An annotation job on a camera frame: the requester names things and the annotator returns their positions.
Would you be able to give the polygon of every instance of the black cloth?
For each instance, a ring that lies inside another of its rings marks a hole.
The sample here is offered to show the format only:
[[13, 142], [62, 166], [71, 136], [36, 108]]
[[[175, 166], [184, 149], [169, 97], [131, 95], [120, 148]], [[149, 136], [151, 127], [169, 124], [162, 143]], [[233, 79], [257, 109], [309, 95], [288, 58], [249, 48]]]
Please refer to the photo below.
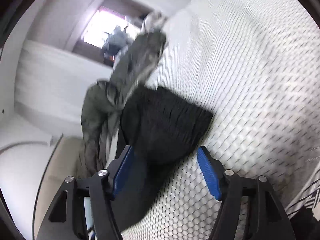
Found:
[[296, 240], [320, 240], [320, 222], [313, 217], [311, 208], [303, 206], [290, 222]]
[[109, 44], [109, 49], [107, 49], [107, 52], [113, 56], [117, 55], [117, 53], [119, 52], [119, 50], [121, 50], [122, 48], [117, 46], [117, 45], [113, 45], [113, 44]]
[[120, 126], [126, 144], [134, 146], [134, 162], [122, 191], [111, 202], [120, 231], [143, 219], [179, 159], [193, 152], [211, 119], [210, 112], [164, 88], [134, 91]]
[[193, 152], [213, 115], [169, 90], [143, 86], [128, 99], [121, 117], [126, 142], [149, 163], [172, 163]]

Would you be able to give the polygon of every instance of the textured white fabric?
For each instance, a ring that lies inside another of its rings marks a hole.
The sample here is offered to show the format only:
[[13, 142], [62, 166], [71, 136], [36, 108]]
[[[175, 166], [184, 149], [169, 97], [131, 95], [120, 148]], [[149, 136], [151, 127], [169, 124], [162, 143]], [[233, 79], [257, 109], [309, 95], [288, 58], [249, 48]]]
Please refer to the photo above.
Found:
[[[264, 174], [287, 212], [298, 208], [320, 176], [320, 30], [307, 11], [297, 0], [193, 0], [164, 31], [147, 86], [211, 111], [201, 145], [240, 176]], [[123, 236], [207, 239], [219, 206], [192, 154]], [[236, 239], [244, 219], [242, 209]]]

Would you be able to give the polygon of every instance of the crumpled clothing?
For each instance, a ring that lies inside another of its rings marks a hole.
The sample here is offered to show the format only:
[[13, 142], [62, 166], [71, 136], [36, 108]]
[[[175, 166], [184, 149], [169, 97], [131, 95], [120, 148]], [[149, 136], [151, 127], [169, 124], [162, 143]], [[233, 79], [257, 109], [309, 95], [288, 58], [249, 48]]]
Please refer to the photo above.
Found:
[[97, 81], [88, 89], [81, 114], [84, 149], [79, 153], [77, 178], [90, 177], [105, 167], [126, 100], [157, 66], [165, 41], [161, 32], [139, 35], [109, 82]]
[[[165, 22], [167, 17], [163, 16], [160, 12], [153, 11], [149, 13], [146, 18], [143, 20], [142, 28], [140, 34], [145, 34], [149, 32], [159, 32]], [[124, 46], [116, 55], [115, 61], [113, 63], [113, 69], [116, 68], [121, 57], [127, 52], [129, 46]]]

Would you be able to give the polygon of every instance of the dark gray fabric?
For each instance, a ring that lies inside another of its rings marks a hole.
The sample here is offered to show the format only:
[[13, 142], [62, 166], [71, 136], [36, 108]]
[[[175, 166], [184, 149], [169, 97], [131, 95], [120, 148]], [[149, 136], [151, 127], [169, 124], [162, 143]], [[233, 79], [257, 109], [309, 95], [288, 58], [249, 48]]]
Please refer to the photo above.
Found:
[[110, 45], [114, 45], [119, 47], [120, 49], [132, 44], [133, 40], [127, 35], [125, 30], [121, 30], [120, 26], [117, 26], [114, 30], [113, 33], [106, 39], [105, 44], [102, 47], [108, 47]]
[[97, 81], [84, 99], [81, 126], [84, 148], [79, 153], [77, 178], [87, 178], [105, 168], [111, 138], [119, 125], [127, 98], [144, 82], [162, 55], [165, 35], [139, 35], [120, 59], [108, 81]]

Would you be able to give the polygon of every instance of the silver bolt head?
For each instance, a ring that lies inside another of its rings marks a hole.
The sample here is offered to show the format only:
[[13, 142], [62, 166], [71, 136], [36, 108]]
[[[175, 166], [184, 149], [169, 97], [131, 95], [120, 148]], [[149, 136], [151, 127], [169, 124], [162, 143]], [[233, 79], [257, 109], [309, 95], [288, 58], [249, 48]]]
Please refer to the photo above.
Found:
[[267, 182], [267, 178], [265, 176], [259, 176], [259, 180], [261, 182]]
[[106, 175], [107, 173], [108, 173], [107, 170], [98, 171], [98, 175], [99, 175], [99, 176], [104, 176], [104, 175]]
[[233, 174], [235, 174], [234, 171], [232, 171], [232, 170], [225, 170], [224, 173], [225, 173], [227, 176], [233, 176]]
[[73, 181], [73, 179], [74, 179], [74, 177], [68, 176], [68, 177], [65, 178], [64, 181], [65, 181], [66, 183], [69, 183], [69, 182]]

